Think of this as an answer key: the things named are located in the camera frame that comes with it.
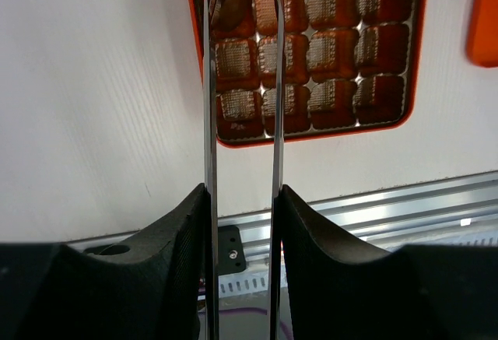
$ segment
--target white backdrop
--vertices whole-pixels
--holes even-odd
[[[498,169],[498,69],[465,59],[472,0],[428,0],[411,118],[286,144],[306,200]],[[219,147],[222,215],[269,207],[272,147]],[[203,180],[188,0],[0,0],[0,240],[136,230]]]

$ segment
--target reflective metal edge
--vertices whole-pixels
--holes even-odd
[[[366,194],[310,204],[320,214],[349,232],[381,244],[393,237],[410,239],[410,235],[445,229],[462,224],[498,222],[498,171],[425,184],[392,188]],[[219,227],[235,225],[240,229],[244,253],[249,265],[269,256],[270,210],[228,216],[219,219]],[[117,243],[132,233],[71,245],[84,250]]]

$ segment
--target orange object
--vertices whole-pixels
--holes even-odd
[[[226,32],[226,31],[222,31],[221,27],[215,27],[213,35],[214,35],[214,38],[216,40],[222,40],[222,39],[226,39],[226,38],[249,38],[249,37],[252,37],[254,35],[254,33],[256,31],[256,23],[254,21],[254,17],[252,14],[251,2],[252,2],[252,0],[247,0],[246,7],[243,7],[243,6],[237,7],[238,9],[242,9],[242,10],[245,9],[246,14],[244,15],[244,19],[242,20],[242,22],[237,27],[235,27],[233,30]]]
[[[351,27],[359,23],[356,0],[307,0],[310,25],[315,30]]]
[[[367,27],[357,48],[359,72],[363,77],[406,69],[410,29],[405,24]]]
[[[337,15],[333,15],[334,19],[330,19],[331,14],[327,17],[319,16],[318,21],[320,22],[318,23],[312,20],[313,15],[308,16],[310,8],[317,8],[315,7],[316,4],[312,4],[310,7],[309,0],[284,1],[286,2],[285,19],[288,39],[290,37],[300,39],[303,36],[303,40],[298,40],[296,43],[291,40],[291,43],[287,43],[286,81],[289,86],[297,87],[298,89],[303,87],[309,91],[309,99],[307,97],[299,98],[299,104],[307,99],[307,116],[300,113],[299,116],[295,116],[295,119],[290,118],[292,124],[284,124],[286,142],[396,128],[409,119],[416,94],[426,0],[410,0],[410,4],[408,4],[409,0],[373,0],[371,4],[370,0],[356,0],[356,14],[354,9],[348,9],[347,0],[340,0],[342,1],[340,3],[338,2],[339,0],[335,0]],[[199,65],[202,69],[202,15],[199,12],[202,2],[199,0],[189,0],[189,2],[191,4],[191,17],[195,33],[195,44],[198,49]],[[247,37],[247,34],[236,35],[233,32],[231,33],[233,36],[226,39],[216,38],[218,138],[220,144],[229,148],[271,144],[272,142],[268,134],[264,134],[265,131],[267,133],[271,132],[270,128],[266,129],[268,127],[266,119],[270,119],[271,116],[268,115],[268,108],[263,108],[265,102],[263,96],[268,91],[271,92],[270,89],[275,87],[275,76],[274,72],[272,72],[271,64],[266,61],[268,56],[273,55],[272,46],[266,48],[264,44],[266,41],[272,41],[272,36],[275,35],[274,26],[276,20],[274,12],[263,12],[267,8],[266,3],[268,3],[268,8],[270,3],[273,3],[272,7],[274,7],[273,0],[252,0],[251,8],[256,24],[254,36]],[[347,59],[350,61],[348,67],[345,68],[347,73],[333,74],[332,79],[329,79],[327,74],[323,74],[323,78],[321,78],[322,74],[318,71],[319,69],[313,69],[310,66],[312,65],[310,60],[319,58],[321,59],[319,65],[327,65],[320,70],[331,70],[328,69],[328,67],[333,66],[333,61],[331,62],[331,60],[337,56],[342,57],[341,54],[344,52],[342,50],[344,46],[342,45],[345,42],[350,42],[350,40],[346,40],[349,36],[345,36],[348,37],[346,39],[342,38],[342,32],[356,32],[353,42],[357,43],[358,38],[368,27],[402,26],[406,23],[405,7],[407,6],[411,7],[409,22],[407,22],[410,28],[409,53],[405,53],[403,59],[398,56],[387,59],[384,56],[384,50],[387,48],[380,43],[382,39],[380,37],[382,36],[379,36],[380,46],[378,49],[382,53],[375,56],[376,61],[372,64],[359,61],[360,58],[355,46],[346,46],[350,47],[347,54]],[[363,21],[370,20],[369,23],[366,26],[356,27],[354,23],[356,23],[358,16],[361,16]],[[334,53],[331,50],[331,43],[330,46],[324,44],[324,46],[315,48],[315,50],[321,48],[323,50],[322,54],[312,51],[310,40],[313,38],[313,30],[309,30],[308,23],[311,26],[314,24],[315,26],[316,24],[323,26],[323,29],[320,29],[318,33],[338,32],[338,35],[334,37],[337,40],[335,49],[339,53]],[[236,53],[238,54],[237,59],[232,61],[231,58]],[[395,76],[395,74],[399,73],[398,69],[401,68],[401,66],[398,67],[398,60],[403,60],[403,62],[406,60],[409,65],[406,74],[400,79]],[[381,72],[379,70],[379,72],[373,72],[371,76],[368,75],[368,78],[360,82],[357,77],[358,74],[362,75],[364,71],[368,72],[367,69],[374,65],[382,65],[382,68],[385,66],[390,71]],[[356,71],[355,77],[350,72],[351,69]],[[256,87],[256,81],[260,82],[259,87]],[[400,87],[402,87],[401,105],[399,99]],[[290,116],[286,115],[286,117],[286,121],[289,120]],[[302,131],[308,124],[311,124],[310,130]]]
[[[498,67],[498,0],[474,0],[467,56],[476,65]]]
[[[268,89],[263,95],[263,117],[265,130],[269,135],[275,134],[275,101],[276,89]],[[286,134],[306,131],[311,122],[308,118],[307,103],[310,99],[310,90],[305,86],[286,86],[283,130]]]

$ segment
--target metal strip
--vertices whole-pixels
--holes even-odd
[[[216,53],[211,41],[211,0],[204,0],[204,170],[209,196],[205,228],[206,338],[219,339],[218,191],[216,169]]]
[[[280,323],[280,275],[282,269],[282,235],[275,216],[278,212],[279,196],[283,185],[283,115],[285,103],[285,29],[283,0],[275,0],[277,16],[277,69],[275,100],[275,138],[273,141],[273,185],[272,185],[272,218],[270,225],[270,266],[268,285],[268,339],[276,340],[279,336]]]
[[[358,237],[387,249],[408,242],[474,244],[473,240],[489,242],[492,237],[494,245],[498,241],[498,171],[315,202],[311,207]],[[239,227],[247,261],[244,273],[219,277],[225,291],[220,297],[268,288],[270,217],[270,211],[264,211],[219,219],[219,226]],[[83,251],[117,243],[132,234],[71,245]]]

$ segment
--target orange tray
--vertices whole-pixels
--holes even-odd
[[[470,60],[486,68],[498,67],[498,0],[474,0],[467,55]]]
[[[202,74],[202,0],[189,2]],[[286,141],[395,128],[409,118],[426,0],[285,2]],[[219,0],[215,21],[218,140],[270,143],[274,2]]]

